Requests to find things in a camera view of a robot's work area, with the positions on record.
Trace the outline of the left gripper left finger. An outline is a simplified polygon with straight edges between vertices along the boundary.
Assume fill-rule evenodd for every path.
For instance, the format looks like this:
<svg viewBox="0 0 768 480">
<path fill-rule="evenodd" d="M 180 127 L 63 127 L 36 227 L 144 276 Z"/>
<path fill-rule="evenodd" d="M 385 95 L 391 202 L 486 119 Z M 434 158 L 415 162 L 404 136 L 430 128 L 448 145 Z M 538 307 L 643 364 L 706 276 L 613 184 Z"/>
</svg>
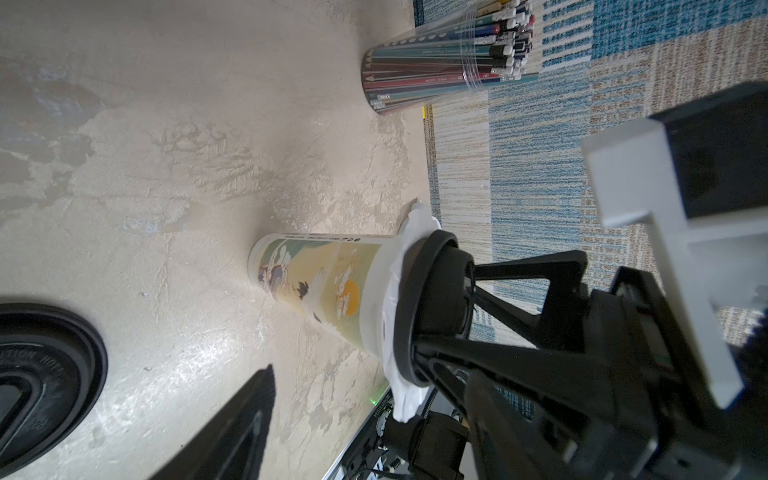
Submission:
<svg viewBox="0 0 768 480">
<path fill-rule="evenodd" d="M 257 371 L 153 477 L 257 479 L 276 399 L 271 365 Z"/>
</svg>

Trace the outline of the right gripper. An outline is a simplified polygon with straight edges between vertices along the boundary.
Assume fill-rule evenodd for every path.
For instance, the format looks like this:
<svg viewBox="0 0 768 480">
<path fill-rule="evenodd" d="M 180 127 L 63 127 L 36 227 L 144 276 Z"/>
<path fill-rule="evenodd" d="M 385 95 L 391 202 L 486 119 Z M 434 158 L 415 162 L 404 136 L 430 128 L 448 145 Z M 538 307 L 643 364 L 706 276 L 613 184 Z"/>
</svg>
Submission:
<svg viewBox="0 0 768 480">
<path fill-rule="evenodd" d="M 745 387 L 719 408 L 704 385 L 666 298 L 651 274 L 619 268 L 609 291 L 593 291 L 585 252 L 474 267 L 475 305 L 537 348 L 418 335 L 412 364 L 462 414 L 455 370 L 477 371 L 523 396 L 590 418 L 568 461 L 588 479 L 764 479 L 767 476 L 767 320 L 728 356 Z"/>
</svg>

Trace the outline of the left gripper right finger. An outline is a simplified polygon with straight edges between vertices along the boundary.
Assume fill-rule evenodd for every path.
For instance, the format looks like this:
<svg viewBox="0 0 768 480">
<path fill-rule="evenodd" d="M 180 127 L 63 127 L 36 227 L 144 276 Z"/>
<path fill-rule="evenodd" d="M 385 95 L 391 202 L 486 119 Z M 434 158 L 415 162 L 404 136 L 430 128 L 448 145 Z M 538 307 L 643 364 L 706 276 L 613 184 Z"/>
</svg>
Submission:
<svg viewBox="0 0 768 480">
<path fill-rule="evenodd" d="M 478 370 L 469 373 L 464 407 L 481 479 L 570 479 L 572 473 Z"/>
</svg>

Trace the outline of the white leak-proof paper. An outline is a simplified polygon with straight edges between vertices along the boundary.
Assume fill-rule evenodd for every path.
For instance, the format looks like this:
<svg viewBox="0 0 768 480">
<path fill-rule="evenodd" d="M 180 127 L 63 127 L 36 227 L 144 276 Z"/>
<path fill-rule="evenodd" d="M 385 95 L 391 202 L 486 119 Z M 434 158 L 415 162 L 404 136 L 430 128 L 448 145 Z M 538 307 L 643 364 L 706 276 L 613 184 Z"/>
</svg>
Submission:
<svg viewBox="0 0 768 480">
<path fill-rule="evenodd" d="M 401 423 L 413 418 L 427 396 L 415 376 L 411 336 L 424 277 L 416 259 L 429 236 L 441 225 L 430 208 L 414 201 L 398 234 L 378 238 L 373 263 L 365 277 L 359 330 L 363 349 L 381 364 L 393 395 L 392 416 Z"/>
</svg>

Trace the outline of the paper milk tea cup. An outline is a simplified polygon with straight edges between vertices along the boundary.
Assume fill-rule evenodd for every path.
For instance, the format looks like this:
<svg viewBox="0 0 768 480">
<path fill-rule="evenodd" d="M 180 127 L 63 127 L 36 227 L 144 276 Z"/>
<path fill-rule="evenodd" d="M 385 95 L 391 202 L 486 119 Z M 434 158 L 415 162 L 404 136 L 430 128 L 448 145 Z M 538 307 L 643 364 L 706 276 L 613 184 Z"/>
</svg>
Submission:
<svg viewBox="0 0 768 480">
<path fill-rule="evenodd" d="M 396 236 L 272 233 L 252 247 L 248 275 L 278 303 L 381 361 L 400 245 Z"/>
</svg>

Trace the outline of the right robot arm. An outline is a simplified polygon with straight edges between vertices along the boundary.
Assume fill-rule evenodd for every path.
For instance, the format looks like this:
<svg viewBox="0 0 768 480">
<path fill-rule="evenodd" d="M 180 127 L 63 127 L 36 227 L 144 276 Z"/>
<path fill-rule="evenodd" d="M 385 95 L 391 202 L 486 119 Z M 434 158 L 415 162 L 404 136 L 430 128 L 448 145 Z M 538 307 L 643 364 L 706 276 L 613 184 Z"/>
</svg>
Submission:
<svg viewBox="0 0 768 480">
<path fill-rule="evenodd" d="M 475 265 L 419 260 L 397 303 L 412 378 L 458 412 L 388 418 L 377 443 L 410 479 L 763 479 L 767 323 L 729 353 L 745 378 L 719 408 L 654 278 L 588 290 L 581 251 Z"/>
</svg>

